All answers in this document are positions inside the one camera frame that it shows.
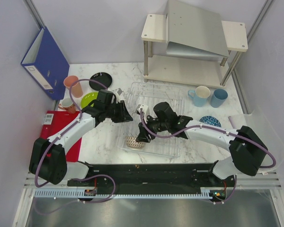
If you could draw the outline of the black plate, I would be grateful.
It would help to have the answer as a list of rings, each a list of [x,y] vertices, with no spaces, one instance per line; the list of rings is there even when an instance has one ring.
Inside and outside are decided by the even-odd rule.
[[[112,79],[111,75],[106,73],[106,72],[95,73],[94,75],[92,75],[92,77],[90,79],[100,83],[100,84],[98,84],[98,83],[95,83],[95,82],[92,82],[92,81],[89,82],[89,86],[91,87],[91,89],[93,89],[95,91],[99,91],[101,89],[104,89],[104,87],[102,85],[104,85],[106,88],[109,88],[113,83],[113,79]]]

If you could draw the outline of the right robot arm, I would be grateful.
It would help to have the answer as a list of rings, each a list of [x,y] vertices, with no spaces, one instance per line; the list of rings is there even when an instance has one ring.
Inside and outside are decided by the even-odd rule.
[[[240,129],[224,129],[199,122],[192,117],[177,115],[167,102],[154,106],[155,117],[148,114],[149,108],[139,105],[136,109],[140,117],[137,142],[149,143],[162,138],[161,132],[168,132],[167,138],[200,140],[218,146],[230,153],[230,157],[218,160],[207,174],[208,183],[220,185],[227,177],[243,173],[255,176],[262,165],[268,149],[258,135],[248,126]]]

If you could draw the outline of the brown patterned bowl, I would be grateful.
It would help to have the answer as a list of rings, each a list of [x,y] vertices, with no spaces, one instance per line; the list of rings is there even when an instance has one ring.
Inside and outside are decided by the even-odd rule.
[[[125,143],[127,147],[137,148],[137,149],[144,148],[146,145],[145,142],[137,142],[136,138],[132,136],[125,136]]]

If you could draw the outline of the lime green plate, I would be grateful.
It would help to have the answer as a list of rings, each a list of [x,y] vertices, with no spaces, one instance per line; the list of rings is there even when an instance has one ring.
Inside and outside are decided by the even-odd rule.
[[[90,92],[86,94],[81,100],[81,103],[80,103],[81,109],[88,106],[91,101],[96,100],[97,96],[98,96],[98,92]]]

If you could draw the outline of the light blue tumbler cup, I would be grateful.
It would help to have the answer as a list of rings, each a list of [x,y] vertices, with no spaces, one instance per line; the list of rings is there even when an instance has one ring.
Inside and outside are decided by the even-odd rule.
[[[218,108],[220,107],[224,101],[228,98],[228,93],[226,90],[224,89],[216,89],[214,92],[213,92],[213,95],[212,95],[212,98],[211,98],[211,101],[210,101],[210,104],[213,108]]]

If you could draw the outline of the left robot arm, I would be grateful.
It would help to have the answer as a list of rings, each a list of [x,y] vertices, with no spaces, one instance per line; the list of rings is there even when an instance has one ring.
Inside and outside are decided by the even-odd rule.
[[[125,101],[119,95],[108,90],[100,90],[95,100],[84,107],[78,116],[58,133],[43,139],[38,138],[33,144],[29,172],[46,183],[58,184],[67,174],[66,154],[71,147],[87,132],[96,128],[105,119],[113,123],[132,122]]]

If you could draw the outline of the white wire dish rack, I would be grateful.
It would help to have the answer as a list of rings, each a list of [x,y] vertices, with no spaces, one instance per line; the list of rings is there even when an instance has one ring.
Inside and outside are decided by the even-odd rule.
[[[147,105],[149,107],[150,116],[158,118],[161,122],[163,126],[162,132],[154,134],[147,128],[143,114],[139,115],[136,113],[138,104]],[[134,82],[131,86],[126,106],[133,121],[122,124],[117,141],[117,146],[120,149],[167,157],[179,157],[181,155],[183,139],[176,137],[169,138],[168,136],[171,133],[168,130],[171,126],[177,125],[180,116],[184,114],[185,95],[182,88]],[[156,138],[151,142],[147,142],[145,147],[141,149],[127,147],[125,136],[137,138],[139,134],[138,124],[140,122],[143,124],[144,128]]]

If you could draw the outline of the pink dotted mug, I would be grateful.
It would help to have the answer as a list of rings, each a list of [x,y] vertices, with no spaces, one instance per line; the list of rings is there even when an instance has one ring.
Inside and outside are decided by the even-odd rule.
[[[62,100],[62,102],[58,105],[58,108],[65,110],[70,114],[76,113],[76,106],[70,98]]]

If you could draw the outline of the light blue ceramic mug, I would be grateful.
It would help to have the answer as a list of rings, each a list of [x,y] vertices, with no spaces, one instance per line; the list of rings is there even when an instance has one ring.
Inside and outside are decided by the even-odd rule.
[[[189,90],[187,94],[195,106],[202,107],[206,104],[211,91],[208,87],[198,86],[195,90]]]

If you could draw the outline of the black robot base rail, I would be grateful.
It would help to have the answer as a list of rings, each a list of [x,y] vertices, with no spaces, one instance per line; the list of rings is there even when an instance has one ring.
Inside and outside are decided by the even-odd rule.
[[[212,164],[99,164],[89,167],[86,181],[69,180],[68,186],[91,187],[104,194],[200,192],[201,188],[231,188],[234,176],[221,180],[210,173]]]

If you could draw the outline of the pink tumbler cup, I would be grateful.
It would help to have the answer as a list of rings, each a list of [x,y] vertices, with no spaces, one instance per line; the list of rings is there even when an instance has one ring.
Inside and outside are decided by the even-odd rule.
[[[83,90],[77,76],[67,76],[63,84],[71,92],[73,97],[80,98],[83,96]]]

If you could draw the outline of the blue and red patterned bowl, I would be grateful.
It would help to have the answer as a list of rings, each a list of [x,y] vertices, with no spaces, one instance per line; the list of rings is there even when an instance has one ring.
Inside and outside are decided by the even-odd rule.
[[[212,125],[215,127],[221,127],[220,121],[217,118],[209,115],[201,117],[199,122]]]

